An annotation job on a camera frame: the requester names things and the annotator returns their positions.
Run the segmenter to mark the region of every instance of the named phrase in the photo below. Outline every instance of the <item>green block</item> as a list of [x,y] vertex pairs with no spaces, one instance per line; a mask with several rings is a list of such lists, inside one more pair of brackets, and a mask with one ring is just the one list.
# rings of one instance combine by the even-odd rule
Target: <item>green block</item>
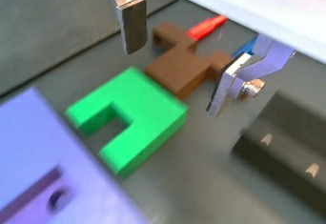
[[126,130],[99,156],[115,174],[128,176],[185,124],[186,105],[135,68],[68,107],[67,116],[92,135],[118,116]]

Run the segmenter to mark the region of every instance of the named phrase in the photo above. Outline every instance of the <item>brown block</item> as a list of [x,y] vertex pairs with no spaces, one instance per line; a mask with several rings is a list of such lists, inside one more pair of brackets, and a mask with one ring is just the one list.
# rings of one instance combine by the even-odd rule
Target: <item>brown block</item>
[[207,78],[218,80],[221,69],[227,66],[231,57],[218,51],[209,57],[197,55],[197,40],[171,23],[154,28],[152,38],[154,43],[168,50],[148,64],[146,73],[183,99]]

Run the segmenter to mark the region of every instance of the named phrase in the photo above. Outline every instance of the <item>white panel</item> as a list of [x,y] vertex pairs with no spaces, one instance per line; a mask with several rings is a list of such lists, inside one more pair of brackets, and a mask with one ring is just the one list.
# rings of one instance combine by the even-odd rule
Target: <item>white panel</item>
[[191,0],[326,63],[326,0]]

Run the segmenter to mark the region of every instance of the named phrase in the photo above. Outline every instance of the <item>dark gray surface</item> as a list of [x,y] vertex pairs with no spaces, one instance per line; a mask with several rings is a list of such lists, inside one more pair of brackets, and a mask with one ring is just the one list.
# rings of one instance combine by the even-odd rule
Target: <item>dark gray surface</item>
[[119,31],[111,0],[0,0],[0,14],[0,94]]
[[[150,17],[150,27],[168,20],[187,29],[213,15],[181,0]],[[205,39],[199,53],[209,54],[217,49],[233,53],[254,35],[230,21]],[[115,35],[24,87],[38,87],[62,116],[68,105],[127,67],[143,69],[162,53],[150,42],[127,56],[120,42]],[[325,223],[285,189],[231,154],[241,131],[250,126],[278,89],[326,116],[325,79],[325,65],[297,53],[285,69],[263,78],[266,86],[258,98],[233,103],[219,118],[205,111],[214,84],[203,83],[185,100],[189,105],[185,127],[138,171],[122,180],[151,223]],[[115,122],[87,140],[94,152],[122,129],[123,125]]]

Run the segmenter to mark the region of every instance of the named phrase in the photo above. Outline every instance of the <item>red handle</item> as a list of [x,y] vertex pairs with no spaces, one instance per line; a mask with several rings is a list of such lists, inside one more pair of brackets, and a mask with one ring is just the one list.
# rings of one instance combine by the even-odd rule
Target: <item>red handle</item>
[[210,35],[214,30],[227,22],[227,20],[229,19],[225,15],[217,15],[215,17],[206,19],[201,24],[193,27],[189,30],[187,34],[199,41],[207,35]]

